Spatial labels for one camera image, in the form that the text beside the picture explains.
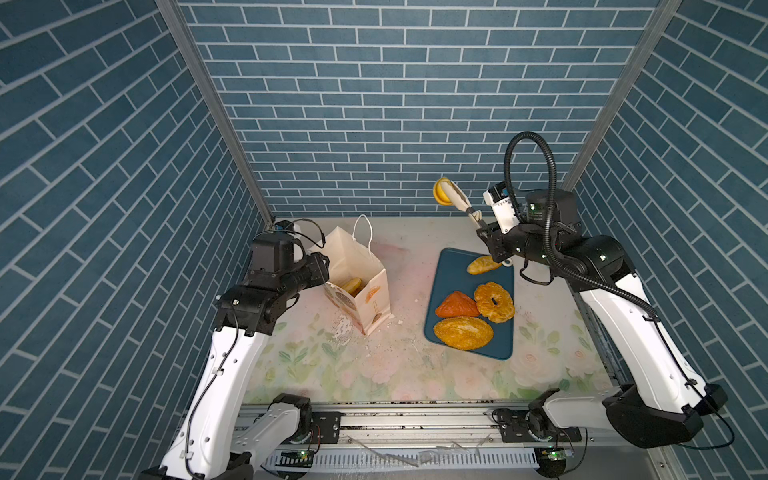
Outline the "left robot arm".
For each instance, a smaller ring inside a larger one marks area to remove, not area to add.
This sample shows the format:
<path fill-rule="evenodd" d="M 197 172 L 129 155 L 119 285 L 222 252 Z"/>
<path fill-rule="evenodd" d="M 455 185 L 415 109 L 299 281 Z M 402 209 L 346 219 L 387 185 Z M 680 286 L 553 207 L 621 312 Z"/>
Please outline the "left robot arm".
<path fill-rule="evenodd" d="M 219 300 L 211 347 L 190 409 L 159 465 L 142 479 L 251 479 L 283 442 L 312 430 L 307 397 L 280 394 L 241 434 L 235 432 L 247 383 L 278 318 L 300 292 L 324 284 L 328 258 L 311 253 L 256 272 Z"/>

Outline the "large sesame oval bread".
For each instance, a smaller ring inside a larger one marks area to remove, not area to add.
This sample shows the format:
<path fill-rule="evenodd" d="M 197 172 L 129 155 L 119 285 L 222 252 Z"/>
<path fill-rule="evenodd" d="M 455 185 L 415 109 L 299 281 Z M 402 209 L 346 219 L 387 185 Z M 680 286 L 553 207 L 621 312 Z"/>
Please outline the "large sesame oval bread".
<path fill-rule="evenodd" d="M 434 326 L 433 332 L 445 345 L 462 351 L 482 348 L 494 337 L 492 327 L 477 317 L 445 318 Z"/>

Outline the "white paper bag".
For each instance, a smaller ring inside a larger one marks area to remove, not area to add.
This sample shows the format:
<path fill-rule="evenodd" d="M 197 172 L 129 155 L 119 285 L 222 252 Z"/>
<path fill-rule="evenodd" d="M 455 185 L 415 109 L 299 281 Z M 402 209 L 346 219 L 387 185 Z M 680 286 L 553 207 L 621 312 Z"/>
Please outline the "white paper bag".
<path fill-rule="evenodd" d="M 349 317 L 364 336 L 393 317 L 387 270 L 372 251 L 374 230 L 360 215 L 352 232 L 336 227 L 324 247 L 312 247 L 330 261 L 326 297 Z"/>

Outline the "teal tray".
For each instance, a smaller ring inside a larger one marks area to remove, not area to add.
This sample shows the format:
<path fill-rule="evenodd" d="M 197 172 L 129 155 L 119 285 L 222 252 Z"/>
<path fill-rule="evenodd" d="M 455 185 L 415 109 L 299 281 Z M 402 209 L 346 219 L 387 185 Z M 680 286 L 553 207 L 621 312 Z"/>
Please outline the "teal tray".
<path fill-rule="evenodd" d="M 481 255 L 455 248 L 441 251 L 428 302 L 425 338 L 437 345 L 496 360 L 512 356 L 514 270 L 501 266 L 469 271 Z"/>

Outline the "small croissant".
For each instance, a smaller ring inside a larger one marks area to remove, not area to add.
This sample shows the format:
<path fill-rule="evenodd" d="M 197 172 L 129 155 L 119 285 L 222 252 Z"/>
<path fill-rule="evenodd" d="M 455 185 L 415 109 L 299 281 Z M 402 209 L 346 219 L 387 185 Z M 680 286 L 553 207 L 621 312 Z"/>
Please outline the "small croissant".
<path fill-rule="evenodd" d="M 433 197 L 439 205 L 453 206 L 453 182 L 448 178 L 440 178 L 433 186 Z"/>

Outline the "striped yellow bread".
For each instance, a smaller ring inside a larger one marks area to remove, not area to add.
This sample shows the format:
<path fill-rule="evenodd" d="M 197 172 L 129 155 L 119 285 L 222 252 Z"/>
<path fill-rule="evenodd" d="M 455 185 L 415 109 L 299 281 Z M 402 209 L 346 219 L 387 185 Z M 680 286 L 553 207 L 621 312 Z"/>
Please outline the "striped yellow bread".
<path fill-rule="evenodd" d="M 466 271 L 473 276 L 485 274 L 502 267 L 502 263 L 498 263 L 492 259 L 491 256 L 481 256 L 474 259 L 466 268 Z"/>

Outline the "oval golden bread roll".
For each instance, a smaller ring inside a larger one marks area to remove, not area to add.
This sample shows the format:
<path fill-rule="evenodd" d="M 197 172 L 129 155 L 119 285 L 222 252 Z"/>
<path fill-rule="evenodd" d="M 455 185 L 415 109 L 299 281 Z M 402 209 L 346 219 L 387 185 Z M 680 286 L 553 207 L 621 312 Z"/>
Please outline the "oval golden bread roll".
<path fill-rule="evenodd" d="M 364 287 L 365 283 L 360 277 L 353 277 L 341 286 L 341 288 L 352 297 L 357 296 Z"/>

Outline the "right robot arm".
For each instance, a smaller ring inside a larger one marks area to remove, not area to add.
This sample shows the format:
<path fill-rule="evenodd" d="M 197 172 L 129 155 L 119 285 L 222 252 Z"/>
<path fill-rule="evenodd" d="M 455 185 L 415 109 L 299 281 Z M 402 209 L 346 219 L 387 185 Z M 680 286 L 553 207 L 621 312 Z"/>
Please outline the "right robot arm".
<path fill-rule="evenodd" d="M 560 252 L 546 249 L 544 229 L 536 224 L 504 232 L 497 223 L 481 222 L 476 234 L 495 262 L 518 256 L 564 279 L 596 315 L 631 374 L 629 383 L 597 394 L 545 391 L 529 404 L 536 434 L 555 428 L 612 429 L 643 449 L 693 446 L 704 417 L 718 413 L 727 394 L 684 360 L 616 239 L 571 239 Z"/>

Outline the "orange triangular pastry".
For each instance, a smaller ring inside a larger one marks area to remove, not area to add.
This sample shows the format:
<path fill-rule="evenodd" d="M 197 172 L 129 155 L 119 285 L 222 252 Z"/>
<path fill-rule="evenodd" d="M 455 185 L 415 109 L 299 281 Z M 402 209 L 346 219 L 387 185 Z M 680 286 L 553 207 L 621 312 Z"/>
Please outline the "orange triangular pastry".
<path fill-rule="evenodd" d="M 435 314 L 439 318 L 480 316 L 475 300 L 460 291 L 448 295 L 435 309 Z"/>

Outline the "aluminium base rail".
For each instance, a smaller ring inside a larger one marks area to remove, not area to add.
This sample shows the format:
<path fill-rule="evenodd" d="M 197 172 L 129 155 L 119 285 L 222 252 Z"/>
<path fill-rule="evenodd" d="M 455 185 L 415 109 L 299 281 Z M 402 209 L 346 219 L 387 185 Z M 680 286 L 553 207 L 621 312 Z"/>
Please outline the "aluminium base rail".
<path fill-rule="evenodd" d="M 265 473 L 311 478 L 409 477 L 532 479 L 681 479 L 680 462 L 668 447 L 642 450 L 608 429 L 578 428 L 576 444 L 504 443 L 491 412 L 525 410 L 522 402 L 319 403 L 312 414 L 340 411 L 337 444 L 318 448 L 302 467 L 287 459 L 298 445 L 280 446 Z"/>

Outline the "large yellow ring bread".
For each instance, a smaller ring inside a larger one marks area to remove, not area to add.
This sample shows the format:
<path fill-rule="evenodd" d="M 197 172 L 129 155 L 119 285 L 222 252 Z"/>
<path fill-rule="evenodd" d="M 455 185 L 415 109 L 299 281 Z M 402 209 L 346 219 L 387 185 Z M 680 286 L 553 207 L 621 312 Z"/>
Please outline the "large yellow ring bread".
<path fill-rule="evenodd" d="M 480 315 L 492 323 L 505 323 L 515 315 L 515 305 L 510 293 L 495 282 L 478 286 L 474 292 L 474 300 Z"/>

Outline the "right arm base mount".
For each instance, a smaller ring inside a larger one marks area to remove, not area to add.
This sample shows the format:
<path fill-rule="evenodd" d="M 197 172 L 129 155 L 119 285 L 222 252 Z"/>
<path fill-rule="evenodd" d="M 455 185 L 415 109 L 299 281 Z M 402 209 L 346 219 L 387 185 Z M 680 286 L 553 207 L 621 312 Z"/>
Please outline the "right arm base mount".
<path fill-rule="evenodd" d="M 491 412 L 491 419 L 504 443 L 562 441 L 576 444 L 583 439 L 578 428 L 558 428 L 538 412 L 496 408 Z"/>

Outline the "metal tongs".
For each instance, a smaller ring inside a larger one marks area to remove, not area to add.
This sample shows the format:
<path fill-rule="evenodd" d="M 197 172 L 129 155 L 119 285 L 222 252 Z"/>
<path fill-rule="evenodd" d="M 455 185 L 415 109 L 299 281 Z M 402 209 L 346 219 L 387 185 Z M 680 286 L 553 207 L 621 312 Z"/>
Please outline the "metal tongs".
<path fill-rule="evenodd" d="M 452 200 L 453 206 L 457 210 L 465 213 L 474 222 L 477 229 L 485 228 L 487 226 L 482 218 L 482 213 L 473 207 L 463 190 L 459 188 L 454 182 Z"/>

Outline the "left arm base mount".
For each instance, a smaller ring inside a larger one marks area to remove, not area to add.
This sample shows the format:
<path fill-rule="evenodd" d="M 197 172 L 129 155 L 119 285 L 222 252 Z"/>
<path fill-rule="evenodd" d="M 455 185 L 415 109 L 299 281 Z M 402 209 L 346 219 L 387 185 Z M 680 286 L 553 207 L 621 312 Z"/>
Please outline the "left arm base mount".
<path fill-rule="evenodd" d="M 308 429 L 284 440 L 282 445 L 337 444 L 341 433 L 341 419 L 340 411 L 314 412 Z"/>

